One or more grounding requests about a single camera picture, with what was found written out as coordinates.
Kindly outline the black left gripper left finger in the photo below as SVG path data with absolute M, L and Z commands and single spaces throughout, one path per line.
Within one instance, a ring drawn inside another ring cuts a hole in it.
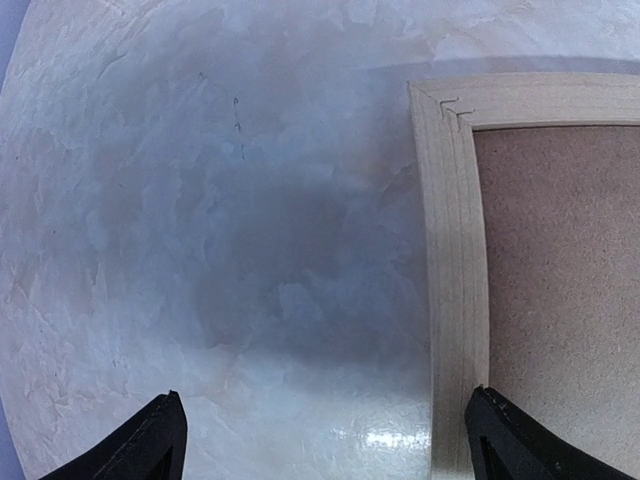
M 176 391 L 155 397 L 96 446 L 50 472 L 49 480 L 181 480 L 188 424 Z

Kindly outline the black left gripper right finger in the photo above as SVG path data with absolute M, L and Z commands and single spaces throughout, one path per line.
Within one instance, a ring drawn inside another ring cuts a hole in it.
M 473 391 L 464 419 L 476 479 L 629 477 L 565 442 L 493 388 Z

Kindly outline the brown hardboard backing panel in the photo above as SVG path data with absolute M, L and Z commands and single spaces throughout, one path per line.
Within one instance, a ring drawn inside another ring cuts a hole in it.
M 490 385 L 553 433 L 639 473 L 639 131 L 474 137 Z

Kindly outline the light wooden picture frame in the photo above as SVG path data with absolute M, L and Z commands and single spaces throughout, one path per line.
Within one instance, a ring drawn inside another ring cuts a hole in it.
M 633 75 L 529 72 L 412 81 L 410 111 L 426 228 L 431 340 L 431 475 L 473 475 L 464 426 L 489 380 L 489 287 L 475 131 L 634 126 Z

